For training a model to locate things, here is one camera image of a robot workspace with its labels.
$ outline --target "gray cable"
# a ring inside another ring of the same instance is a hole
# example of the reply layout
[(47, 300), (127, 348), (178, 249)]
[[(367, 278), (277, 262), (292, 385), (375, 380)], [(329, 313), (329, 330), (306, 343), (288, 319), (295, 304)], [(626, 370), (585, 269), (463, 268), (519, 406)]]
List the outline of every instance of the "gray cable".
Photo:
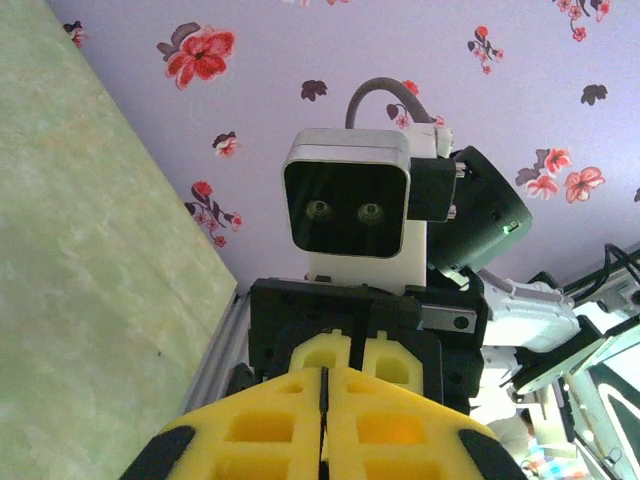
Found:
[(353, 97), (351, 97), (351, 101), (347, 107), (347, 119), (344, 125), (345, 128), (354, 128), (356, 112), (358, 111), (360, 102), (368, 93), (373, 92), (374, 90), (386, 90), (393, 93), (407, 108), (407, 111), (414, 122), (433, 123), (433, 119), (422, 106), (420, 100), (418, 100), (418, 98), (411, 93), (407, 87), (393, 78), (378, 77), (364, 82), (360, 85), (360, 88), (356, 90), (356, 93), (353, 94)]

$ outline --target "ceiling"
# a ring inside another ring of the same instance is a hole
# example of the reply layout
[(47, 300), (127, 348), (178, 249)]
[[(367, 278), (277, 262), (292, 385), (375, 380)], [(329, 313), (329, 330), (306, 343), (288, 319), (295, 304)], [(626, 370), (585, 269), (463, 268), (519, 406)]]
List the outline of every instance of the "ceiling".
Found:
[[(378, 76), (414, 82), (531, 210), (494, 273), (567, 281), (605, 242), (640, 240), (636, 2), (48, 1), (241, 290), (305, 274), (283, 162), (300, 129), (341, 127)], [(395, 103), (374, 92), (356, 126), (411, 128)]]

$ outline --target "green wall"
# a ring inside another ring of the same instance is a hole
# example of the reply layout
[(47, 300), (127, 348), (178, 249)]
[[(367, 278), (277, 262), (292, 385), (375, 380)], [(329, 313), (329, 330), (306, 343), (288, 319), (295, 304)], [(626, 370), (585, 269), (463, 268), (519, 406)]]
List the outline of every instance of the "green wall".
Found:
[(235, 280), (46, 4), (0, 24), (0, 478), (117, 478)]

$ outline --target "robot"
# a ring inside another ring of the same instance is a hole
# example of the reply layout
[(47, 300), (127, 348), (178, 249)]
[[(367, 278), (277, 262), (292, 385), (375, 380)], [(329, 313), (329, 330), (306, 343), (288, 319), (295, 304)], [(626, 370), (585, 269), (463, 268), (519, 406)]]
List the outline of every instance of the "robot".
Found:
[[(379, 89), (407, 107), (408, 134), (354, 129)], [(469, 399), (481, 385), (534, 391), (598, 345), (552, 282), (484, 270), (531, 225), (508, 182), (474, 147), (454, 152), (451, 131), (389, 78), (356, 91), (345, 129), (300, 132), (282, 179), (307, 279), (253, 284), (252, 370), (167, 425), (121, 478), (525, 478)]]

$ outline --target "camera lens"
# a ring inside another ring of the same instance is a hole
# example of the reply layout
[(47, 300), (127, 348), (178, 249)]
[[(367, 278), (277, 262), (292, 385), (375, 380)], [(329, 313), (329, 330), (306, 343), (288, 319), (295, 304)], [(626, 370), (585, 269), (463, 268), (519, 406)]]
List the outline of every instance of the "camera lens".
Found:
[(358, 219), (365, 225), (378, 225), (383, 217), (384, 211), (377, 203), (365, 203), (358, 209)]
[(331, 218), (331, 207), (322, 200), (311, 200), (307, 204), (306, 214), (311, 220), (328, 220)]

